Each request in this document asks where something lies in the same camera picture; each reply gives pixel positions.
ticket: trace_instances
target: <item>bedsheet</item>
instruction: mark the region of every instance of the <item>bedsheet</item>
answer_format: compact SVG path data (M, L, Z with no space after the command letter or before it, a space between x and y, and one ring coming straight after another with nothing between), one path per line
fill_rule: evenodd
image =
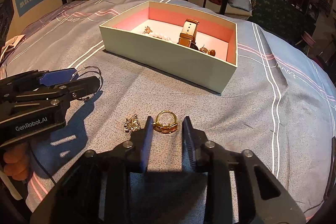
M127 140L126 117L137 113L144 125L147 116L171 110L179 122L190 116L195 128L226 149L253 150L303 211L319 204L335 136L336 90L327 74L258 25L225 16L238 25L238 68L222 94L104 51L98 26L144 1L76 5L27 38L2 65L8 76L88 65L102 71L101 91L87 103L72 102L65 128L31 141L53 178L58 181L87 149L103 152ZM183 0L153 1L214 14ZM34 211L53 183L33 159L31 169L26 203ZM131 176L134 223L203 223L206 180L206 174L190 172L181 129L155 132L148 173Z

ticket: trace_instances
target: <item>wire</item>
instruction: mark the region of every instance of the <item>wire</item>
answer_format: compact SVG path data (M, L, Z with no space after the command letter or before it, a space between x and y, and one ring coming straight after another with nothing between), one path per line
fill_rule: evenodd
M32 146L31 146L30 142L29 142L29 147L30 147L31 154L33 155L33 158L36 161L36 163L38 164L38 166L43 170L44 173L46 173L46 175L50 178L50 180L52 181L52 183L54 185L56 185L56 181L53 179L53 176L50 175L50 173L46 170L46 168L44 168L44 166L37 159L36 155L33 152L33 149L32 149Z
M315 205L315 206L313 206L313 207L311 207L311 208L305 210L303 213L305 214L305 213L308 212L309 210L312 210L312 209L314 209L314 208L320 206L320 205L322 204L323 201L324 201L324 200L322 200L320 204L317 204L317 205Z

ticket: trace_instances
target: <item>silver bolt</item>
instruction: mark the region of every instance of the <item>silver bolt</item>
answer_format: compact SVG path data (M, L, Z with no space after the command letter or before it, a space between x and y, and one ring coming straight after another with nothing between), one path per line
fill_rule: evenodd
M205 146L208 147L208 148L214 148L215 143L213 141L207 141L207 142L205 142Z
M253 156L253 152L251 150L248 150L248 149L244 150L243 154L244 154L245 157L248 157L248 158Z
M85 151L84 156L86 158L90 158L90 157L93 157L95 155L95 153L96 152L94 150L87 150L87 151Z
M133 146L133 143L131 141L126 141L123 143L123 147L125 148L131 148Z
M50 104L57 105L57 104L59 104L59 100L58 99L51 100Z

